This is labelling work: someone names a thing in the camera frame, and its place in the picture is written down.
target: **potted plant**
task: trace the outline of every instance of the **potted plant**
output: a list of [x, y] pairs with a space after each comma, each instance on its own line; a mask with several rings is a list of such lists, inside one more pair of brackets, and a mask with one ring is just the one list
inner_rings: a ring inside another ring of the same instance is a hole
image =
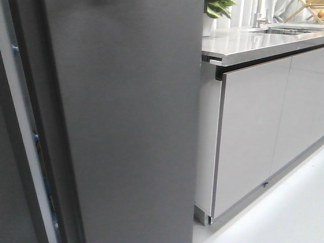
[[225, 15], [230, 18], [228, 7], [235, 5], [232, 0], [204, 0], [204, 27], [203, 36], [210, 36], [214, 19], [218, 19]]

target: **kitchen cabinet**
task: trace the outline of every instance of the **kitchen cabinet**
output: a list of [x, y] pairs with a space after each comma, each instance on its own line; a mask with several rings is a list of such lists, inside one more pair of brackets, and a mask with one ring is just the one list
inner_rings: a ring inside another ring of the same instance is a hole
[[203, 67], [196, 205], [211, 217], [269, 177], [291, 59], [228, 72], [222, 81]]
[[324, 135], [324, 49], [292, 59], [271, 174]]

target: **green leaves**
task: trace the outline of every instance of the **green leaves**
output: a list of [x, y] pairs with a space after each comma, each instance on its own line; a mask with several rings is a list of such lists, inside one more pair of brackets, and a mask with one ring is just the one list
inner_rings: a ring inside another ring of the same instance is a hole
[[205, 0], [205, 13], [213, 19], [218, 19], [223, 15], [231, 18], [228, 7], [232, 5], [235, 5], [232, 0]]

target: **cabinet door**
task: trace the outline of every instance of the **cabinet door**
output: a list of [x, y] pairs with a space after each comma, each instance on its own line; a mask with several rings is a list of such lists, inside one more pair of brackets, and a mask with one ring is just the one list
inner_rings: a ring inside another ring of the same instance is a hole
[[293, 57], [271, 173], [324, 135], [324, 49]]
[[269, 177], [291, 57], [224, 74], [215, 215]]

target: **kitchen island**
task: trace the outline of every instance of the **kitchen island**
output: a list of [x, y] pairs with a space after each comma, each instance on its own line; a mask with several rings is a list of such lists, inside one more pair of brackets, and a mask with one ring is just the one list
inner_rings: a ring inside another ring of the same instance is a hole
[[272, 24], [203, 38], [195, 200], [201, 223], [242, 207], [323, 144], [323, 28]]

